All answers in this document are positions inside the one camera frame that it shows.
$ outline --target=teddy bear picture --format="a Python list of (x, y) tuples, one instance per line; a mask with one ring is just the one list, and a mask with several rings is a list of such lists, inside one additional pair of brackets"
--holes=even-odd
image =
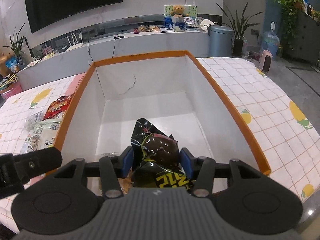
[(182, 5), (173, 5), (172, 11), (169, 14), (174, 17), (189, 17), (189, 14), (183, 14), (183, 11), (184, 7)]

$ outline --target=orange edge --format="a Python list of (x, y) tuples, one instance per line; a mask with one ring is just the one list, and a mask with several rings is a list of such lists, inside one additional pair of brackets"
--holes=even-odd
[(136, 55), (129, 55), (129, 56), (121, 56), (121, 57), (114, 57), (114, 58), (107, 58), (103, 60), (99, 60), (94, 62), (90, 68), (88, 69), (87, 73), (85, 74), (82, 82), (80, 83), (77, 91), (75, 92), (73, 99), (70, 102), (69, 108), (66, 111), (64, 119), (60, 125), (59, 131), (56, 136), (56, 140), (54, 143), (54, 147), (58, 150), (62, 150), (62, 146), (67, 135), (67, 131), (72, 120), (73, 114), (76, 110), (76, 107), (80, 101), (82, 93), (84, 92), (85, 87), (87, 86), (94, 70), (96, 67), (111, 65), (116, 63), (123, 63), (123, 62), (131, 62), (131, 61), (138, 61), (138, 60), (146, 60), (146, 59), (153, 59), (153, 58), (163, 58), (163, 57), (184, 57), (187, 55), (193, 63), (197, 66), (197, 68), (201, 71), (201, 73), (205, 76), (207, 81), (210, 83), (212, 88), (215, 90), (219, 98), (222, 100), (228, 111), (230, 112), (231, 116), (235, 120), (236, 124), (238, 125), (240, 131), (242, 132), (245, 140), (247, 141), (252, 154), (258, 164), (260, 171), (265, 174), (269, 175), (271, 173), (270, 166), (268, 161), (263, 154), (257, 140), (253, 136), (251, 130), (247, 126), (247, 124), (242, 119), (240, 113), (237, 111), (235, 106), (229, 100), (228, 96), (225, 95), (223, 90), (220, 86), (215, 82), (215, 80), (210, 76), (210, 74), (205, 70), (205, 68), (197, 61), (197, 59), (186, 50), (175, 50), (175, 51), (161, 51), (161, 52), (151, 52), (151, 53), (144, 53), (144, 54), (136, 54)]
[(242, 132), (245, 140), (247, 141), (252, 151), (252, 154), (256, 159), (256, 162), (258, 164), (260, 171), (265, 175), (269, 175), (271, 173), (271, 168), (269, 166), (269, 163), (263, 151), (261, 150), (260, 145), (258, 144), (257, 140), (253, 136), (250, 128), (244, 122), (244, 120), (242, 119), (236, 107), (230, 101), (228, 96), (226, 96), (226, 94), (223, 92), (222, 88), (216, 83), (213, 77), (201, 65), (201, 63), (189, 51), (186, 51), (186, 55), (193, 61), (193, 63), (198, 67), (201, 73), (205, 76), (205, 78), (208, 80), (208, 82), (210, 83), (214, 91), (217, 93), (221, 101), (224, 103), (224, 105), (230, 112), (231, 116), (233, 117), (240, 131)]
[(80, 98), (82, 96), (82, 93), (84, 92), (84, 89), (86, 88), (93, 72), (95, 70), (95, 66), (94, 63), (89, 67), (88, 71), (86, 72), (86, 74), (84, 75), (81, 83), (78, 86), (78, 89), (76, 90), (75, 94), (73, 95), (73, 98), (70, 102), (70, 105), (66, 111), (66, 114), (63, 118), (63, 121), (59, 127), (56, 139), (54, 141), (53, 146), (56, 147), (59, 151), (62, 150), (62, 146), (64, 143), (64, 139), (66, 138), (67, 135), (67, 131), (69, 128), (69, 125), (71, 123), (73, 114), (76, 110), (76, 107), (78, 106), (78, 103), (80, 101)]

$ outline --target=black snack package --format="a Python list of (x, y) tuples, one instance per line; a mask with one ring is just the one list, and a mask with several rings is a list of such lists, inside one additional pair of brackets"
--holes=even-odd
[(134, 187), (186, 187), (193, 183), (180, 170), (178, 142), (148, 120), (137, 120), (131, 136)]

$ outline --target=snack bag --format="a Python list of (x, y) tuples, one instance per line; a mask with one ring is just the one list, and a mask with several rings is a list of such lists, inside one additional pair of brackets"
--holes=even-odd
[(55, 115), (67, 110), (72, 97), (73, 94), (64, 97), (59, 97), (57, 100), (53, 101), (51, 105), (49, 105), (48, 110), (45, 113), (43, 119), (45, 120), (48, 118), (52, 118)]
[(43, 120), (43, 114), (42, 114), (42, 111), (36, 113), (36, 114), (33, 114), (31, 116), (29, 116), (27, 119), (26, 119), (26, 123), (24, 125), (24, 130), (26, 131), (32, 131), (36, 125), (36, 123), (40, 122)]
[(134, 151), (132, 182), (134, 187), (193, 186), (180, 169), (178, 142), (166, 136), (148, 120), (137, 120), (131, 136)]
[(53, 146), (62, 119), (38, 122), (25, 140), (20, 153), (29, 153)]

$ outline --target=screw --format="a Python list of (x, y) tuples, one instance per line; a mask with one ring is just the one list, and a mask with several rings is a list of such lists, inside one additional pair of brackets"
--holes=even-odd
[(117, 198), (121, 196), (121, 192), (117, 189), (110, 189), (106, 191), (106, 197), (108, 198)]
[(35, 167), (34, 162), (29, 162), (29, 167), (33, 169)]
[(193, 194), (196, 196), (196, 197), (206, 197), (209, 195), (209, 191), (207, 191), (206, 189), (204, 188), (198, 188), (196, 189)]

